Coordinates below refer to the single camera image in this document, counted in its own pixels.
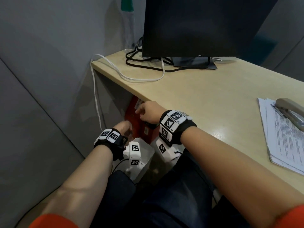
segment monitor screen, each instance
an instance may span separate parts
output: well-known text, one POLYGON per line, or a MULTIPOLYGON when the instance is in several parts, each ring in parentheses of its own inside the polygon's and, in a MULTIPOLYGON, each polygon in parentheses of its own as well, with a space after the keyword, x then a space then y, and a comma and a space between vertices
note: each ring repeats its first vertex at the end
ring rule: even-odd
POLYGON ((143 57, 237 56, 277 0, 146 0, 143 57))

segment wristband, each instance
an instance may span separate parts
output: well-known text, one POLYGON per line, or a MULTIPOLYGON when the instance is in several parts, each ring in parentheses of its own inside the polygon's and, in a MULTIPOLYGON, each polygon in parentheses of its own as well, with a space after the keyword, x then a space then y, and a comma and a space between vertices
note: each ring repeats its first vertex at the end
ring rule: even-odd
POLYGON ((159 137, 171 147, 172 144, 181 144, 181 134, 190 126, 196 126, 192 117, 182 111, 168 110, 160 120, 159 137))
POLYGON ((127 141, 128 138, 122 136, 117 129, 107 129, 96 139, 94 148, 98 145, 105 145, 111 150, 113 161, 116 161, 117 159, 123 160, 123 151, 127 141))

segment green object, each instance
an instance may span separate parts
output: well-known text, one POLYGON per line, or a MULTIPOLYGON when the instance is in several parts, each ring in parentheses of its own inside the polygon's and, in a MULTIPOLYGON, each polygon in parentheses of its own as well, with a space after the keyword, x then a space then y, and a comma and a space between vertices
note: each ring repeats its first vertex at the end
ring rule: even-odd
POLYGON ((121 0, 121 10, 125 12, 133 12, 133 1, 132 0, 121 0))

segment stack of papers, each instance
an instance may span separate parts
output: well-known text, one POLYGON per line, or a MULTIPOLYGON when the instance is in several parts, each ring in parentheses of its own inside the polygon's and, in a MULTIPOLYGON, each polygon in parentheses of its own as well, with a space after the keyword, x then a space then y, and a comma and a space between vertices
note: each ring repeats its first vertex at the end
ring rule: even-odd
POLYGON ((304 175, 304 132, 276 112, 274 100, 258 100, 270 161, 304 175))

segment light wood desk surface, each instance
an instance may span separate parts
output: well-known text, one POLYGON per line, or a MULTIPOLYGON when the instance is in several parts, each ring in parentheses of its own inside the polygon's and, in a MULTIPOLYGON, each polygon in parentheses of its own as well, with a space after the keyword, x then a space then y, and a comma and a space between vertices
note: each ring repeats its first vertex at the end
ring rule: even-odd
MULTIPOLYGON (((107 56, 128 77, 158 78, 162 72, 125 64, 123 51, 107 56)), ((193 117, 199 128, 259 162, 304 194, 304 176, 270 162, 257 98, 290 98, 304 105, 304 83, 246 61, 217 62, 217 70, 165 73, 156 82, 131 83, 104 60, 93 68, 139 98, 193 117)), ((161 68, 160 62, 144 62, 161 68)))

